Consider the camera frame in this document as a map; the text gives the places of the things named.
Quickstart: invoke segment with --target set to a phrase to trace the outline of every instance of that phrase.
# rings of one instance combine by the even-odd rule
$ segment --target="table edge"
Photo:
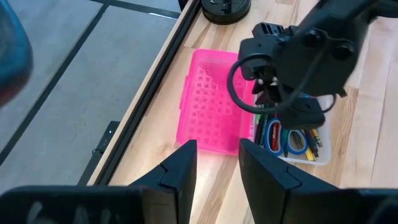
[[[154,63],[150,67],[137,93],[131,101],[129,108],[124,114],[119,127],[95,167],[87,185],[107,185],[111,180],[119,161],[123,157],[124,151],[128,147],[130,140],[134,137],[135,130],[138,128],[146,109],[150,106],[150,102],[153,100],[153,96],[155,95],[159,84],[167,73],[169,65],[173,62],[174,57],[185,40],[186,34],[193,25],[197,14],[200,12],[200,8],[200,0],[188,0],[187,5],[184,7],[179,19],[175,23],[169,36],[156,56]],[[164,66],[166,66],[166,68],[163,73],[162,71],[159,72],[160,67]],[[157,78],[157,80],[155,80],[157,84],[150,82],[153,78]],[[148,96],[146,94],[148,91],[150,91],[152,95]]]

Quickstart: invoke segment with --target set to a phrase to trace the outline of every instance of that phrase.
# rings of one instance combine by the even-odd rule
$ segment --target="yellow pencil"
[[[319,137],[318,131],[316,129],[311,130],[313,137],[315,138],[319,147],[323,147],[321,138]]]
[[[314,161],[312,151],[309,147],[305,151],[305,157],[307,158],[308,161]]]

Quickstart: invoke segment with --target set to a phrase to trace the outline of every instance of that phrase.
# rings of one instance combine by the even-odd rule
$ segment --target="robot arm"
[[[343,87],[358,61],[368,27],[377,16],[397,17],[398,1],[321,0],[298,26],[256,25],[254,37],[241,42],[239,60],[229,73],[228,90],[233,101],[250,113],[278,112],[287,129],[321,126],[323,114],[331,110],[336,95],[346,95]],[[278,107],[259,109],[238,99],[232,77],[239,67],[246,80],[260,80],[252,93],[276,96],[272,100]],[[333,104],[322,110],[316,99],[298,98],[301,93],[332,95]]]

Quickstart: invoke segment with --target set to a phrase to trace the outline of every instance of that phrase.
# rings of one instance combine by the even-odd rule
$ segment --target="pencil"
[[[312,129],[311,132],[317,142],[317,145],[319,147],[323,147],[323,144],[322,144],[321,138],[319,137],[318,131],[316,129]]]
[[[305,157],[307,158],[308,161],[314,161],[312,151],[309,147],[305,151]]]
[[[315,157],[319,157],[317,141],[313,137],[312,132],[310,130],[304,130],[304,133],[308,139],[308,145],[310,146],[310,149],[312,150],[313,154],[315,155]]]

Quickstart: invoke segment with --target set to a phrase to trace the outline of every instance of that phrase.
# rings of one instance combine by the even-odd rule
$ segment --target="gray carpet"
[[[180,5],[178,0],[120,0],[143,6],[155,7],[158,9],[165,9],[173,12],[180,12]]]
[[[0,144],[30,109],[101,4],[11,0],[34,49],[24,91],[0,110]],[[109,7],[0,167],[0,193],[76,184],[111,120],[121,120],[175,20]]]

